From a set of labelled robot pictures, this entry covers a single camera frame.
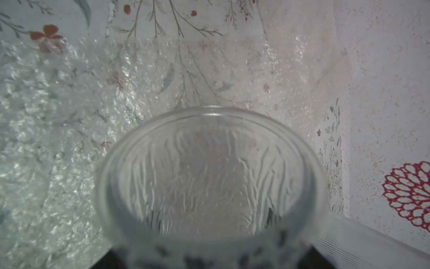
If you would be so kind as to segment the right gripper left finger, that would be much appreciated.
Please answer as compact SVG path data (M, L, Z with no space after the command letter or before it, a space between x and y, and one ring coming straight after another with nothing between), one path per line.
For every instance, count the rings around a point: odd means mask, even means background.
M124 269L124 262L111 249L95 262L90 269Z

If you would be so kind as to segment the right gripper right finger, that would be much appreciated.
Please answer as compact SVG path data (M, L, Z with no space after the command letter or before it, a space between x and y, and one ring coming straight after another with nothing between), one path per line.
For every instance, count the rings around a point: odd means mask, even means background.
M336 269L316 248L311 247L300 260L300 269Z

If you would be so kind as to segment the clear glass vase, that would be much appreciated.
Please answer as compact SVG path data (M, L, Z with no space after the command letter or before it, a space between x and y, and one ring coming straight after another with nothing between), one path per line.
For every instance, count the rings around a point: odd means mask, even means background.
M333 212L312 245L337 269L428 269L430 256Z
M300 269L326 192L318 157L291 129L207 106L120 139L97 171L95 208L128 269Z

